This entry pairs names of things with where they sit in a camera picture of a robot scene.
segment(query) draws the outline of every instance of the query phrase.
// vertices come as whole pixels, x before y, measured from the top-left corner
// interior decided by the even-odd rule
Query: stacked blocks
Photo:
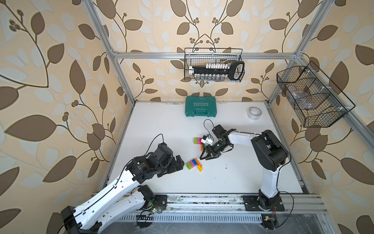
[[[197,168],[199,169],[200,172],[203,170],[203,168],[201,167],[200,162],[196,158],[193,159],[193,160],[191,160],[190,162],[188,162],[186,164],[186,166],[188,167],[189,170],[191,170],[195,166],[197,166]]]

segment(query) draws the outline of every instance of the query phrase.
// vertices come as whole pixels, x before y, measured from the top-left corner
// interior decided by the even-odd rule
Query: floor
[[[246,112],[251,106],[261,109],[260,119],[251,120],[247,116]],[[203,125],[207,117],[186,117],[184,108],[184,103],[136,103],[110,177],[118,176],[133,157],[145,154],[159,133],[163,134],[165,143],[174,155],[181,155],[185,163],[199,158],[200,145],[195,145],[193,139],[207,134]],[[278,135],[263,102],[217,103],[217,116],[209,119],[226,130],[236,128],[260,133],[269,129]],[[206,121],[206,127],[210,131],[213,129],[210,121]],[[150,151],[154,151],[161,142],[159,136]],[[184,166],[181,171],[161,178],[154,176],[143,184],[148,184],[156,193],[258,193],[261,187],[263,167],[253,147],[235,145],[232,151],[223,153],[219,158],[200,163],[202,172],[197,168],[188,170]],[[279,189],[302,193],[290,164],[281,170]]]
[[[285,217],[278,215],[282,222]],[[135,223],[115,222],[101,234],[323,234],[319,221],[312,215],[291,215],[276,230],[266,230],[260,224],[179,224],[154,223],[148,228],[138,228]]]

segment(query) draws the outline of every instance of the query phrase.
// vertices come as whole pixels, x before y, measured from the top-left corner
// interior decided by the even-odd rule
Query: tape roll
[[[257,107],[250,107],[247,112],[248,117],[253,120],[258,120],[261,114],[262,114],[262,111]]]

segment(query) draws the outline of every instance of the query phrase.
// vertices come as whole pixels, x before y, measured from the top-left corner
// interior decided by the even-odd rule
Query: ventilation grille
[[[118,222],[136,222],[136,213],[130,213],[123,216]],[[260,214],[173,214],[173,213],[155,213],[152,215],[154,222],[161,223],[261,223]]]

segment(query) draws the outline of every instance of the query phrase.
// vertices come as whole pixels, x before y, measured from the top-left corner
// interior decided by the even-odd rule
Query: mounting plate
[[[264,211],[258,207],[259,202],[257,198],[258,198],[257,195],[243,196],[244,206],[245,206],[246,211]],[[276,211],[285,211],[281,197],[278,197],[278,199],[275,200],[275,202],[270,207],[270,211],[273,210],[273,207],[276,208]]]

